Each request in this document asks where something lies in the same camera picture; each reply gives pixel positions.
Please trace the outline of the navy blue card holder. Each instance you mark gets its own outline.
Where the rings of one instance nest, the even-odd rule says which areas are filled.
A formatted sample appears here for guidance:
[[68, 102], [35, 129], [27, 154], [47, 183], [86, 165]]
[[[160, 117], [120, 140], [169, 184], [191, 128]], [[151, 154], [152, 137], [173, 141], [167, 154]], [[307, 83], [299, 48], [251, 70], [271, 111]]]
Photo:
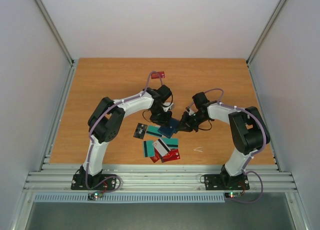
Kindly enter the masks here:
[[161, 126], [157, 131], [166, 138], [171, 138], [173, 134], [178, 132], [179, 123], [179, 120], [171, 118], [167, 126]]

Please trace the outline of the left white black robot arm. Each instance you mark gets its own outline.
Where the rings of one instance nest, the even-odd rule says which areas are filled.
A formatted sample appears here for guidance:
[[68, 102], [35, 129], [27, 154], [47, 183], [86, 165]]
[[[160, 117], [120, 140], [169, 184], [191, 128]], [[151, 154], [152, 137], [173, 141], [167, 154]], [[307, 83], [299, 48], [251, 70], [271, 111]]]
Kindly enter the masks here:
[[114, 174], [102, 174], [103, 158], [109, 143], [118, 135], [124, 118], [139, 111], [150, 111], [150, 121], [169, 126], [172, 112], [165, 102], [173, 98], [166, 85], [158, 89], [147, 87], [123, 99], [103, 98], [88, 120], [90, 144], [86, 159], [72, 177], [72, 190], [106, 190], [114, 192], [111, 181], [119, 182]]

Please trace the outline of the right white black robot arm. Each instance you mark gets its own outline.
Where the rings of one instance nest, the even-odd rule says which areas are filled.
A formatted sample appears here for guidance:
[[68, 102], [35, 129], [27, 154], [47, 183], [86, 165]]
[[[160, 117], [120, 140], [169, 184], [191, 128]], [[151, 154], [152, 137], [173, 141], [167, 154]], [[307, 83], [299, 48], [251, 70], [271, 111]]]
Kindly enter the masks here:
[[240, 108], [219, 100], [209, 101], [205, 92], [195, 94], [192, 100], [197, 111], [192, 112], [187, 107], [177, 130], [198, 132], [202, 123], [218, 120], [230, 126], [234, 144], [231, 157], [222, 165], [220, 174], [209, 177], [206, 188], [217, 186], [222, 190], [234, 190], [244, 185], [247, 165], [271, 140], [259, 110], [255, 106]]

